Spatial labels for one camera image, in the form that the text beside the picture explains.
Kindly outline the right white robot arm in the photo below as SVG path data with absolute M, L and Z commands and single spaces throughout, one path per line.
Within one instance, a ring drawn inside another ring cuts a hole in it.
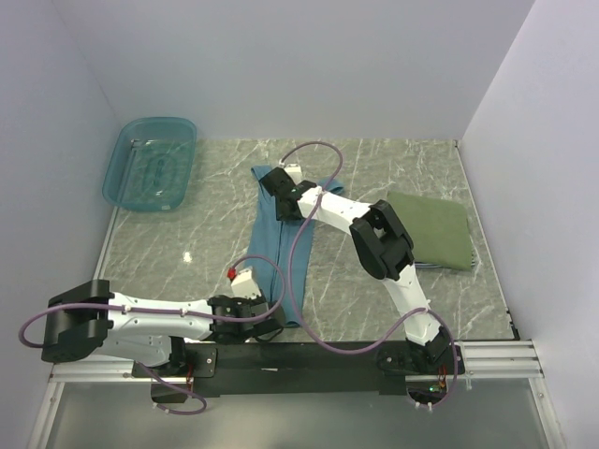
M 258 180 L 274 199 L 277 220 L 315 219 L 349 235 L 362 268 L 385 286 L 402 316 L 416 371 L 431 373 L 444 364 L 451 354 L 449 333 L 431 313 L 416 275 L 414 243 L 388 202 L 357 202 L 311 181 L 296 183 L 281 167 Z

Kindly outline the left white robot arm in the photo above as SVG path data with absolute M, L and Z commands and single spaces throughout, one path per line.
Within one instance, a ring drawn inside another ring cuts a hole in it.
M 175 303 L 113 293 L 107 280 L 86 282 L 49 301 L 41 358 L 61 364 L 108 355 L 174 376 L 186 367 L 187 340 L 238 344 L 284 327 L 283 308 L 256 284 L 233 292 Z

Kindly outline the blue white striped tank top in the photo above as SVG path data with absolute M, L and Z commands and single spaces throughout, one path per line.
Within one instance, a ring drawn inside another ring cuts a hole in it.
M 418 268 L 447 268 L 468 271 L 474 268 L 477 263 L 477 257 L 473 251 L 414 249 L 414 257 Z

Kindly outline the olive green tank top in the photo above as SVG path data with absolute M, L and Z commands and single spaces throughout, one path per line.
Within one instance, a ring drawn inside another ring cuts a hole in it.
M 396 191 L 387 193 L 387 201 L 411 237 L 420 266 L 472 268 L 475 257 L 468 214 L 461 204 Z

